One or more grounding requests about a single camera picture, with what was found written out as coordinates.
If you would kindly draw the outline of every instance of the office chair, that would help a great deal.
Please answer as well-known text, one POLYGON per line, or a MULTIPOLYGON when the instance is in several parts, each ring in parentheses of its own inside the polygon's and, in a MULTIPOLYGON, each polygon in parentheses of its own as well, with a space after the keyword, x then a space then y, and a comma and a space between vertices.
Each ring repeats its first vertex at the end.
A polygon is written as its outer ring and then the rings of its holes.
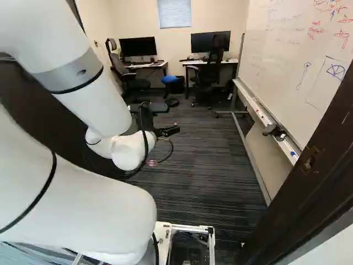
POLYGON ((116 73, 119 80, 122 83, 123 94, 122 98, 126 103, 141 103, 143 100, 137 98, 137 94, 141 90, 149 89, 151 83, 146 79, 136 79, 136 73, 130 72, 125 68, 124 64, 120 61, 119 55, 113 53, 116 50, 116 42, 114 39, 107 39, 105 41, 105 47, 108 51, 109 59, 111 61, 111 70, 116 73))
POLYGON ((187 66, 189 69, 195 70, 195 77, 190 80, 195 82, 195 98, 191 106, 196 103, 206 102, 208 109, 212 108, 214 97, 212 96, 214 88, 212 84, 220 81, 220 68, 224 52, 224 36, 214 35, 212 39, 212 50, 208 55, 206 65, 202 65, 200 69, 196 66, 187 66))

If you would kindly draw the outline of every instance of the black monitor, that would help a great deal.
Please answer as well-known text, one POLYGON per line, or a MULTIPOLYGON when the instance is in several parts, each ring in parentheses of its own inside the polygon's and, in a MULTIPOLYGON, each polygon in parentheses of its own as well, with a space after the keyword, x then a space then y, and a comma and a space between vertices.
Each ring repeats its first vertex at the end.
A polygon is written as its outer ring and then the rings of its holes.
POLYGON ((124 57, 157 55, 154 37, 119 39, 124 57))
POLYGON ((212 50, 212 38, 216 34, 224 35, 224 51, 229 51, 229 44, 231 42, 230 31, 215 31, 205 33, 194 33, 191 35, 191 52, 209 52, 212 50))

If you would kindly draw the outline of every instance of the whiteboard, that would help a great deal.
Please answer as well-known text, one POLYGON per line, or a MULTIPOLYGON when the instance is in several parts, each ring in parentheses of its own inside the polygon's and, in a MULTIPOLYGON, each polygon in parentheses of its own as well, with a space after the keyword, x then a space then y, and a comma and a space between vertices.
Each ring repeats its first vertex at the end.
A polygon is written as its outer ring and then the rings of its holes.
POLYGON ((238 77, 304 149, 353 59, 353 0, 250 0, 238 77))

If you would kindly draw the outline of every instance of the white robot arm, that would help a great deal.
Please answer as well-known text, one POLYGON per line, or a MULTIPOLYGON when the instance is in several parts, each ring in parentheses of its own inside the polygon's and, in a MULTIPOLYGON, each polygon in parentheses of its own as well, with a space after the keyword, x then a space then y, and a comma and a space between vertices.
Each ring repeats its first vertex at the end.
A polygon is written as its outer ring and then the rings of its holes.
MULTIPOLYGON (((156 135, 146 129, 120 136, 131 125, 129 109, 65 0, 0 5, 0 51, 89 126, 90 148, 120 169, 137 168, 156 135)), ((30 138, 3 108, 0 122, 1 241, 67 247, 111 264, 141 260, 156 222, 147 192, 65 161, 30 138)))
MULTIPOLYGON (((144 158, 138 132, 118 139, 131 125, 131 114, 106 70, 63 0, 2 1, 0 51, 12 55, 54 97, 89 126, 91 138, 109 139, 94 150, 110 150, 122 170, 133 170, 144 158)), ((156 136, 147 132, 149 150, 156 136)))

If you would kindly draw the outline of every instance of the window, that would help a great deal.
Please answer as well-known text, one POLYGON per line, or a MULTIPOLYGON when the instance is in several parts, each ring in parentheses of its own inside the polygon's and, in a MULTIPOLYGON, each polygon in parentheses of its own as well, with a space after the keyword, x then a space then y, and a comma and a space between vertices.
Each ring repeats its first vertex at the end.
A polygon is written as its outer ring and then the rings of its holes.
POLYGON ((157 0, 159 27, 191 27, 191 0, 157 0))

